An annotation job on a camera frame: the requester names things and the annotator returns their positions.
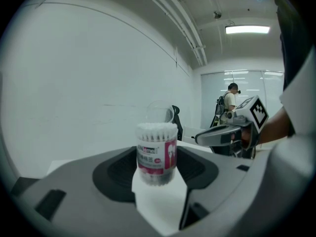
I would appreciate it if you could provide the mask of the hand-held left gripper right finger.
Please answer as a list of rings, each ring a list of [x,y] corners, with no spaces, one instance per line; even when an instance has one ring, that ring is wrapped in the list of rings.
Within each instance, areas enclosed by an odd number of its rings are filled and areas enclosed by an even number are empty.
[[[177,168],[187,185],[179,223],[179,229],[182,230],[209,214],[200,202],[192,201],[190,196],[193,190],[205,190],[217,178],[219,168],[213,162],[181,146],[177,148]]]

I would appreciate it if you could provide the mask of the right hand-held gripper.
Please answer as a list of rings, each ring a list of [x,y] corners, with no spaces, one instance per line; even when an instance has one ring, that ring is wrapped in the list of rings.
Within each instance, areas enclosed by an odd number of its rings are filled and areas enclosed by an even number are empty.
[[[213,153],[236,158],[254,158],[255,147],[269,115],[259,96],[243,101],[236,109],[228,112],[227,122],[214,126],[196,135],[198,145],[208,146]],[[241,143],[241,132],[251,129],[249,147]]]

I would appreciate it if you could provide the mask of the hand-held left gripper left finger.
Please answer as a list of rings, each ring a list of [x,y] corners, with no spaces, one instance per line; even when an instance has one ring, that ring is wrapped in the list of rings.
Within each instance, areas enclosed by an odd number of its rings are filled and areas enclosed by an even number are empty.
[[[97,190],[116,202],[135,202],[132,181],[137,169],[136,147],[113,151],[114,156],[98,164],[92,173]]]

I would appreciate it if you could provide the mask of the cotton swab jar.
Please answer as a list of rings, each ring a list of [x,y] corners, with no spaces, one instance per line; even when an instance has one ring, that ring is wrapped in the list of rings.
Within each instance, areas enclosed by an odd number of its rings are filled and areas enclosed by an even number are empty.
[[[140,123],[135,134],[141,179],[151,186],[168,184],[177,164],[177,125],[169,122]]]

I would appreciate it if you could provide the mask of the person's right forearm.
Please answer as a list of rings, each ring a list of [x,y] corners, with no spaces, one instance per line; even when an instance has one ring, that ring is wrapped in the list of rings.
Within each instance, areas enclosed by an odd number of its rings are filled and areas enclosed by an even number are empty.
[[[282,107],[263,127],[258,144],[265,144],[295,134],[290,118]]]

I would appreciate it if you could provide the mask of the person's right hand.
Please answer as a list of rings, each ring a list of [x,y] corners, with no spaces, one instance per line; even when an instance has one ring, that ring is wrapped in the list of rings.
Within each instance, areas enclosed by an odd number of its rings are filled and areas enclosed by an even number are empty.
[[[251,140],[251,129],[245,127],[241,132],[241,143],[245,149],[249,147],[250,140]]]

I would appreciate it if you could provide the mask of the frosted glass partition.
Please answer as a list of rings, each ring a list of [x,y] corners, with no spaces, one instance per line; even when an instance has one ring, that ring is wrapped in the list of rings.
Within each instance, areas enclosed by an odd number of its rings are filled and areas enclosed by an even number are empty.
[[[269,117],[282,107],[284,73],[273,71],[235,70],[201,75],[201,121],[202,129],[209,128],[214,118],[216,100],[223,95],[230,83],[236,83],[240,94],[235,96],[239,106],[247,98],[259,96]]]

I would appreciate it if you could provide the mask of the black office chair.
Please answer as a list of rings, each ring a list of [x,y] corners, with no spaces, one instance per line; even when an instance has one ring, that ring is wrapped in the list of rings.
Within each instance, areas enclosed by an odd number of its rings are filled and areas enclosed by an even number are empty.
[[[180,109],[175,105],[172,105],[172,108],[174,110],[174,117],[173,117],[172,123],[176,124],[178,128],[177,140],[182,141],[183,128],[182,128],[180,118],[179,118]]]

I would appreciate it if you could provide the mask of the long ceiling light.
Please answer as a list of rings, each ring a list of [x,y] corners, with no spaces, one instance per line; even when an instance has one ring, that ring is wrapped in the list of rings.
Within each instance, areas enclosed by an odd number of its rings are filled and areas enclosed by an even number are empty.
[[[233,25],[226,26],[226,34],[244,34],[244,33],[254,33],[254,34],[268,34],[270,31],[269,26],[259,26],[259,25]]]

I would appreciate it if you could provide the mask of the black cabinet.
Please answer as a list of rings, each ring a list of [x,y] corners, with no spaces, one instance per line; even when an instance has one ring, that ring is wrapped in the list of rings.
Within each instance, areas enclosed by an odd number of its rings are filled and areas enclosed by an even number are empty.
[[[17,181],[14,183],[12,189],[9,194],[11,196],[19,197],[22,195],[30,186],[36,183],[39,178],[28,178],[28,177],[19,177]]]

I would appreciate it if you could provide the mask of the white ceiling pipe bundle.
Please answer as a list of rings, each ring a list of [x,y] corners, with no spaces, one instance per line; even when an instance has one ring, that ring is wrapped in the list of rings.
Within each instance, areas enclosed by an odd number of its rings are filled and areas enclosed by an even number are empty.
[[[205,45],[183,0],[151,0],[173,22],[187,41],[199,66],[207,65]]]

